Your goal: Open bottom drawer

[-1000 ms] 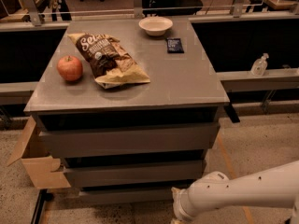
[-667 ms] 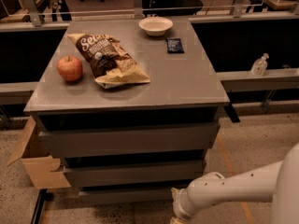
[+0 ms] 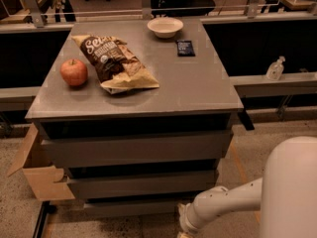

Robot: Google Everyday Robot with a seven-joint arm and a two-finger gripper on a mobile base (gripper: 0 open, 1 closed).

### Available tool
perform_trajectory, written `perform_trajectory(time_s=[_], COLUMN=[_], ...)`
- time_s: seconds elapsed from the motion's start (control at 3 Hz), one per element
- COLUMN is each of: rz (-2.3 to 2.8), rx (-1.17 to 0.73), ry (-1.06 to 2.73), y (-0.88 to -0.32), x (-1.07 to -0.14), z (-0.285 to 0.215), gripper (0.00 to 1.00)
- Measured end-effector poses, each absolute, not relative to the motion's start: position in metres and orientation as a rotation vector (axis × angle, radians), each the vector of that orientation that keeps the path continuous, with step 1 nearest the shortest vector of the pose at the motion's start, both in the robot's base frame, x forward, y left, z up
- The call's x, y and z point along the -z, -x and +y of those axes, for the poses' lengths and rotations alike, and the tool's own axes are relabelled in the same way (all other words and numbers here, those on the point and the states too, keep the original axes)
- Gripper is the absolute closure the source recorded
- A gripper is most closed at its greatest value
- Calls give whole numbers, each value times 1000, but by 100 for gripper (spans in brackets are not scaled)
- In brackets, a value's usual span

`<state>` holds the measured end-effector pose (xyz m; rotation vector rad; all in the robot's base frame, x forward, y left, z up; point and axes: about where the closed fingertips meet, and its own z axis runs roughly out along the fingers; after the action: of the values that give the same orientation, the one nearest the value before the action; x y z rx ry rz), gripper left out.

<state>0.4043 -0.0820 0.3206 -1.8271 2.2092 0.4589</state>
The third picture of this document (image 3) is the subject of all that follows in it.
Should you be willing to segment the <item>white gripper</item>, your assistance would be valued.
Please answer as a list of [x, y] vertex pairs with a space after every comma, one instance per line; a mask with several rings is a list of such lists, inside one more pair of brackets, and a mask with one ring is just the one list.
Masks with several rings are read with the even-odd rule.
[[190, 229], [185, 215], [186, 206], [180, 203], [177, 206], [177, 208], [179, 214], [179, 225], [181, 228], [181, 230], [177, 234], [177, 238], [193, 238], [192, 234], [190, 233]]

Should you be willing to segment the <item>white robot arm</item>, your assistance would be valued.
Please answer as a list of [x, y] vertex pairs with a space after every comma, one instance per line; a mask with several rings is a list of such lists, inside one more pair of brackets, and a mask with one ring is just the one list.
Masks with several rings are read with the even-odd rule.
[[233, 189], [216, 186], [180, 204], [177, 238], [193, 238], [239, 211], [261, 213], [260, 238], [317, 238], [317, 138], [287, 139], [272, 150], [261, 178]]

